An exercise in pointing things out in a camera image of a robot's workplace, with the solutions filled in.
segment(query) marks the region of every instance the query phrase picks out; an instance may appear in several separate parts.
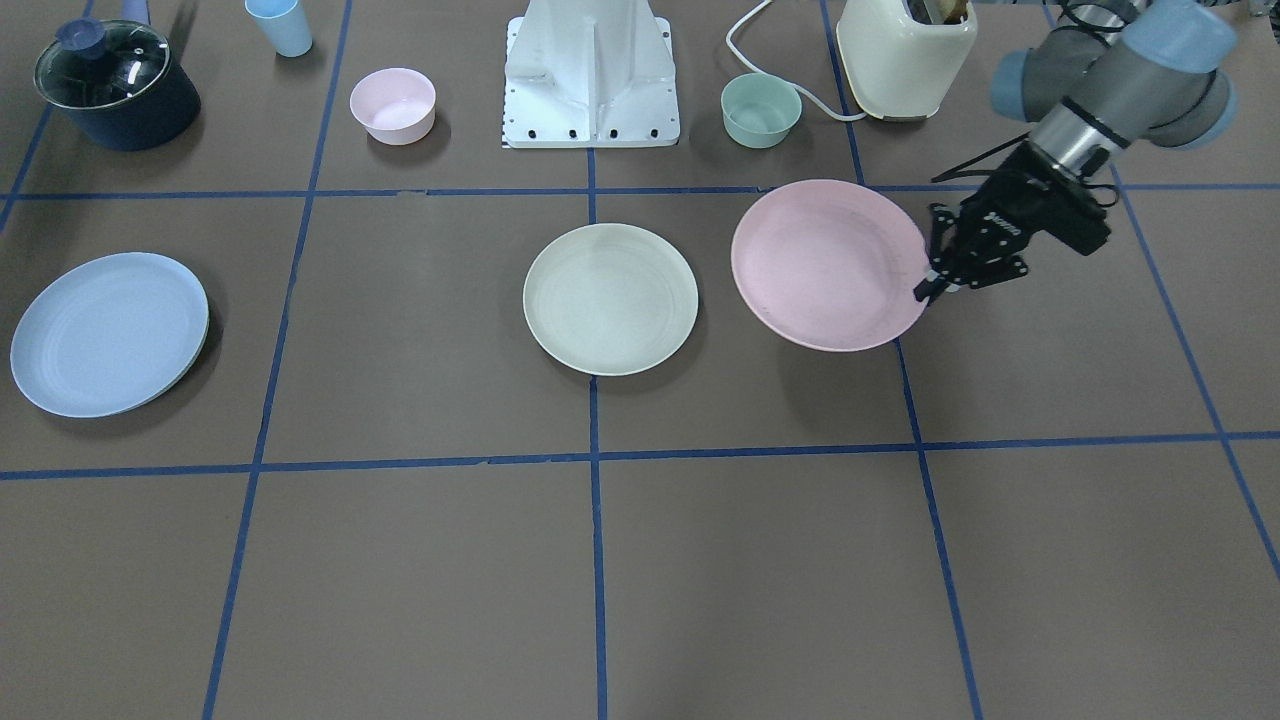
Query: pot handle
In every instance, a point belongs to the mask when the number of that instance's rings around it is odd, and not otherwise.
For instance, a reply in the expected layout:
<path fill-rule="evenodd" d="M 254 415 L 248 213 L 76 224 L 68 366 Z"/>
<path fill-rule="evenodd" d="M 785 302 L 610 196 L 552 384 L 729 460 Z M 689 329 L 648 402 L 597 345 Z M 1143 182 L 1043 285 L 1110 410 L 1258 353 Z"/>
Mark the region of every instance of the pot handle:
<path fill-rule="evenodd" d="M 151 9 L 147 6 L 147 0 L 124 0 L 122 15 L 127 20 L 145 26 L 151 24 Z"/>
<path fill-rule="evenodd" d="M 106 29 L 93 18 L 76 18 L 63 23 L 54 37 L 63 50 L 86 60 L 96 60 L 106 53 Z"/>

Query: cup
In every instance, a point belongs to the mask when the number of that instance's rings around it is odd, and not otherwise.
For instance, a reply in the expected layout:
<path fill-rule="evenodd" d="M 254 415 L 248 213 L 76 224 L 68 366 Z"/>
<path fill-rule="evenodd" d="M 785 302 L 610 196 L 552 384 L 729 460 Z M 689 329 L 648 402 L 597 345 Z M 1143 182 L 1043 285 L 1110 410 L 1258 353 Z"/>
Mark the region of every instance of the cup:
<path fill-rule="evenodd" d="M 280 55 L 297 58 L 311 50 L 311 26 L 298 0 L 244 0 L 244 10 Z"/>
<path fill-rule="evenodd" d="M 721 92 L 724 131 L 739 145 L 764 149 L 782 142 L 800 119 L 800 94 L 765 73 L 739 76 Z"/>
<path fill-rule="evenodd" d="M 379 142 L 417 142 L 435 124 L 435 86 L 417 70 L 385 68 L 356 83 L 351 114 Z"/>

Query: white cable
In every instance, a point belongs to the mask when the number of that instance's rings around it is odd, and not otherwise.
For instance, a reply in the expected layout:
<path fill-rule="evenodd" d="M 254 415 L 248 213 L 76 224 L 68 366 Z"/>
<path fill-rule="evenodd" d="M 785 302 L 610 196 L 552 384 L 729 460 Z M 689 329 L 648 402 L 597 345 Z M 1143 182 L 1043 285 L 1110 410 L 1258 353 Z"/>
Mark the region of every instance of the white cable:
<path fill-rule="evenodd" d="M 736 33 L 744 24 L 746 24 L 746 20 L 754 18 L 760 10 L 763 10 L 764 8 L 767 8 L 769 5 L 769 3 L 773 3 L 773 0 L 764 0 L 763 3 L 760 3 L 759 5 L 756 5 L 755 8 L 753 8 L 750 13 L 742 15 L 741 19 L 739 19 L 736 23 L 733 23 L 733 27 L 728 28 L 728 32 L 724 35 L 724 44 L 728 45 L 730 53 L 732 53 L 733 56 L 737 58 L 739 61 L 741 61 L 744 65 L 746 65 L 753 73 L 771 74 L 771 73 L 765 73 L 760 68 L 755 67 L 750 60 L 746 59 L 745 55 L 742 55 L 742 53 L 737 49 L 737 46 L 733 45 L 733 33 Z M 851 123 L 854 120 L 860 120 L 860 119 L 863 119 L 863 118 L 867 117 L 867 113 L 858 113 L 856 115 L 841 115 L 840 113 L 837 113 L 837 111 L 832 110 L 831 108 L 828 108 L 826 102 L 823 102 L 822 100 L 818 100 L 817 95 L 809 92 L 804 87 L 801 87 L 801 86 L 799 86 L 799 85 L 796 85 L 796 83 L 794 83 L 791 81 L 786 81 L 786 82 L 791 87 L 796 88 L 796 91 L 799 91 L 801 95 L 804 95 L 809 100 L 813 100 L 813 102 L 817 106 L 822 108 L 823 113 L 827 113 L 835 120 L 840 120 L 840 122 L 844 122 L 844 123 Z"/>

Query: pot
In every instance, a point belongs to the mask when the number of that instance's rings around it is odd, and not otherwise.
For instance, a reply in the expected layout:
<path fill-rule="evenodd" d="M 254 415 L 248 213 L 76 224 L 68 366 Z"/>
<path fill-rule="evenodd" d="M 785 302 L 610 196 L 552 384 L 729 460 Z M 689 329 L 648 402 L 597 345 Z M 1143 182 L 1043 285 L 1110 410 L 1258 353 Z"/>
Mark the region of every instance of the pot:
<path fill-rule="evenodd" d="M 127 3 L 125 13 L 134 17 L 63 24 L 36 61 L 35 81 L 93 142 L 143 150 L 187 129 L 200 95 L 169 40 L 147 24 L 146 4 Z"/>

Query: light blue cup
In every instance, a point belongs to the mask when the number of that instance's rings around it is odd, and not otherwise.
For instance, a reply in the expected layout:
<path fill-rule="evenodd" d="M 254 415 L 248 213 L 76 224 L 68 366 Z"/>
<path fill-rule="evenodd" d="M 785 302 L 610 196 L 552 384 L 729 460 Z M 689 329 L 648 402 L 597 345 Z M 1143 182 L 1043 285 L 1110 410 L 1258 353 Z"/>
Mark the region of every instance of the light blue cup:
<path fill-rule="evenodd" d="M 739 145 L 754 149 L 782 142 L 800 119 L 800 94 L 780 77 L 739 76 L 721 92 L 724 131 Z"/>
<path fill-rule="evenodd" d="M 244 0 L 244 10 L 280 55 L 297 58 L 311 50 L 311 26 L 298 0 Z"/>

